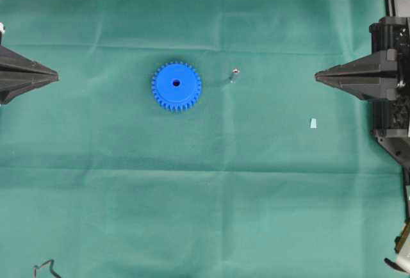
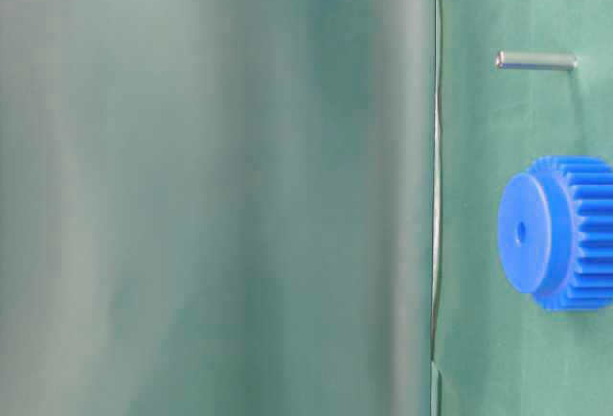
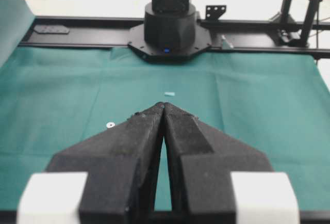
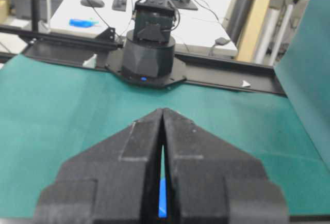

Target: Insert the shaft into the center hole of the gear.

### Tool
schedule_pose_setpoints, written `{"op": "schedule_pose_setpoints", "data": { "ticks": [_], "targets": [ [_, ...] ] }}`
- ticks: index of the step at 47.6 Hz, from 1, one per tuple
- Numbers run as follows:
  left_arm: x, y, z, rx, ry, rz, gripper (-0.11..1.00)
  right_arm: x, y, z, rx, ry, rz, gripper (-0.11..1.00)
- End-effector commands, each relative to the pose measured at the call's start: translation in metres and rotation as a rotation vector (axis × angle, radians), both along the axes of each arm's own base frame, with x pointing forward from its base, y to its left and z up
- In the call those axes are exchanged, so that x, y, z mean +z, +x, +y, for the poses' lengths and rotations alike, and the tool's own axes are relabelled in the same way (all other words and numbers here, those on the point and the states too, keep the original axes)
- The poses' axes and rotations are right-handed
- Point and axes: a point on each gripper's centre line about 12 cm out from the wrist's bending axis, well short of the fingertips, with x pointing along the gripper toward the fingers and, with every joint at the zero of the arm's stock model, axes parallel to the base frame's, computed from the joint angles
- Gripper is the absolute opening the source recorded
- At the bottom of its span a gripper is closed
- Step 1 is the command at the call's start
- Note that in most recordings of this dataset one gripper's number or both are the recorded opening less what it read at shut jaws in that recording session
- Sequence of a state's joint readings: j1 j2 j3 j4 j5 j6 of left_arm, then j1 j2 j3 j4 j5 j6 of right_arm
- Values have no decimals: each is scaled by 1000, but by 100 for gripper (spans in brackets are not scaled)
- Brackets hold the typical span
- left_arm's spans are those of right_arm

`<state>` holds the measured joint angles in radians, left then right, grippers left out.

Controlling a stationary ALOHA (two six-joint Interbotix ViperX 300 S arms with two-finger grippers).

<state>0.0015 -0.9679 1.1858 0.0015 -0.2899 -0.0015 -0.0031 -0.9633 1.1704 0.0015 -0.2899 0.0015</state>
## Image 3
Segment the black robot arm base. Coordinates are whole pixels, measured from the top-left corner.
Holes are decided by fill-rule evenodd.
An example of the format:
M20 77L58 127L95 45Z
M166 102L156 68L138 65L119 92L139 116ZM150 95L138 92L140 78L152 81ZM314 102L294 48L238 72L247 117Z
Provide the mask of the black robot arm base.
M128 46L149 58L189 58L211 47L191 0L151 0L144 21L129 30Z

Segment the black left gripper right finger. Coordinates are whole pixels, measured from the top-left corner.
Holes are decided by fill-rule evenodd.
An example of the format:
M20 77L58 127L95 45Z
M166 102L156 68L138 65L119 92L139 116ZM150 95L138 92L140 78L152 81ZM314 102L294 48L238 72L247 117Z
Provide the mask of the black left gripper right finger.
M230 173L272 172L267 156L171 103L163 118L172 209L186 223L236 223Z

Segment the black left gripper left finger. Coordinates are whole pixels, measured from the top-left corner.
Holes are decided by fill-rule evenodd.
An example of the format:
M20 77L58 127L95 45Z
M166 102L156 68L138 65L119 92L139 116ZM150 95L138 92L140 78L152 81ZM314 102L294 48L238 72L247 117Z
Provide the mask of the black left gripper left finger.
M163 111L159 102L52 157L48 172L88 174L81 223L137 223L153 210Z

